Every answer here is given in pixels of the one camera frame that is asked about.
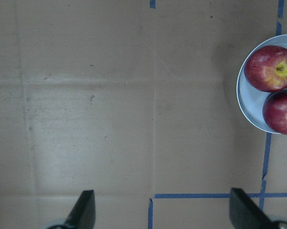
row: apple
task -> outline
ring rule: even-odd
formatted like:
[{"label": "apple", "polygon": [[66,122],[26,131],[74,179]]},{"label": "apple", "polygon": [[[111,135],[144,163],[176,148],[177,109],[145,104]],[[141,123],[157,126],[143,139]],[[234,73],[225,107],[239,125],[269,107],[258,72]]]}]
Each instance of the apple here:
[{"label": "apple", "polygon": [[267,45],[247,60],[244,73],[247,81],[262,92],[278,92],[287,87],[287,49]]},{"label": "apple", "polygon": [[287,135],[287,90],[271,94],[264,102],[262,114],[271,129]]}]

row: blue tape line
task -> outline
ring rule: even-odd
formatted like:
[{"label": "blue tape line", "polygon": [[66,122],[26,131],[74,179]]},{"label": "blue tape line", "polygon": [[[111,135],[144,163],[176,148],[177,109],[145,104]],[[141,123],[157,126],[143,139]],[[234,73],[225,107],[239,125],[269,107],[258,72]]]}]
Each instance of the blue tape line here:
[{"label": "blue tape line", "polygon": [[150,8],[156,9],[155,0],[150,0]]},{"label": "blue tape line", "polygon": [[264,206],[264,198],[266,196],[266,186],[267,186],[266,180],[262,180],[260,199],[259,199],[259,208],[261,210],[263,210],[263,206]]},{"label": "blue tape line", "polygon": [[[260,193],[247,193],[250,198],[260,197]],[[155,199],[183,199],[183,198],[230,198],[229,193],[194,193],[194,194],[155,194]]]},{"label": "blue tape line", "polygon": [[287,193],[266,193],[265,194],[266,198],[286,198]]},{"label": "blue tape line", "polygon": [[271,148],[271,140],[272,140],[272,134],[267,133],[266,134],[266,146],[265,146],[265,150],[264,150],[263,168],[262,168],[262,179],[263,180],[264,180],[265,176],[267,175],[269,152],[270,152],[270,148]]},{"label": "blue tape line", "polygon": [[150,199],[148,208],[148,229],[153,229],[153,200]]},{"label": "blue tape line", "polygon": [[277,21],[276,36],[281,35],[281,32],[282,32],[282,26],[281,26],[280,22]]},{"label": "blue tape line", "polygon": [[278,17],[282,18],[283,17],[283,5],[285,3],[285,0],[279,0],[278,1]]}]

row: blue tape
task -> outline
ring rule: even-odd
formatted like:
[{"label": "blue tape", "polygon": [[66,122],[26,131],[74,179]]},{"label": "blue tape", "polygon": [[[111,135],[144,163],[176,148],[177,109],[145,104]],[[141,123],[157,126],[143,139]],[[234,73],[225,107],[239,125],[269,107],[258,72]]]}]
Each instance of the blue tape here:
[{"label": "blue tape", "polygon": [[153,200],[150,199],[148,208],[148,229],[153,229]]},{"label": "blue tape", "polygon": [[156,9],[155,0],[150,0],[150,8]]},{"label": "blue tape", "polygon": [[276,36],[281,35],[281,32],[282,32],[281,23],[279,21],[277,21]]},{"label": "blue tape", "polygon": [[[260,197],[260,193],[247,193],[250,198]],[[194,193],[194,194],[155,194],[155,199],[183,199],[183,198],[230,198],[229,193]]]},{"label": "blue tape", "polygon": [[270,152],[270,148],[271,148],[271,140],[272,140],[272,134],[267,133],[266,134],[266,146],[264,149],[263,168],[262,168],[262,179],[263,180],[264,180],[265,176],[267,175],[269,152]]},{"label": "blue tape", "polygon": [[265,194],[266,198],[286,198],[287,197],[287,193],[266,193]]},{"label": "blue tape", "polygon": [[278,17],[283,17],[283,6],[284,6],[285,0],[279,0],[278,1]]},{"label": "blue tape", "polygon": [[266,180],[262,180],[260,199],[259,199],[259,208],[261,210],[263,210],[263,206],[264,206],[264,198],[266,196],[266,186],[267,186]]}]

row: plate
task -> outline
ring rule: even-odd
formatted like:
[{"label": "plate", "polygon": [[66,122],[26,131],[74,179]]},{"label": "plate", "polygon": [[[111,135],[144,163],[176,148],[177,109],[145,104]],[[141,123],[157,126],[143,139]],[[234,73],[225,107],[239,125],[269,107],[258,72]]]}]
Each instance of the plate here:
[{"label": "plate", "polygon": [[252,85],[249,84],[244,74],[245,63],[247,62],[248,58],[252,55],[253,52],[266,45],[278,45],[287,48],[287,34],[272,37],[262,42],[248,55],[238,75],[236,93],[241,111],[251,124],[265,132],[278,134],[278,132],[267,126],[262,116],[262,108],[264,101],[271,93],[261,92],[254,88]]}]

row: cardboard surface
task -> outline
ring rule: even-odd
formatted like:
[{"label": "cardboard surface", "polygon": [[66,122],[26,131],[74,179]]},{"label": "cardboard surface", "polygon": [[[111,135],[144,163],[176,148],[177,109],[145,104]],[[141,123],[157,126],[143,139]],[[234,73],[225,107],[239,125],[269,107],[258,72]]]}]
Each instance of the cardboard surface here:
[{"label": "cardboard surface", "polygon": [[[243,117],[236,78],[275,35],[277,8],[0,1],[0,228],[64,218],[85,189],[95,190],[97,229],[146,228],[155,193],[260,193],[266,134]],[[280,22],[287,33],[287,0]],[[287,137],[273,136],[269,160],[266,192],[287,192]],[[182,214],[192,207],[195,217]],[[158,229],[173,219],[230,228],[227,199],[154,209]]]}]

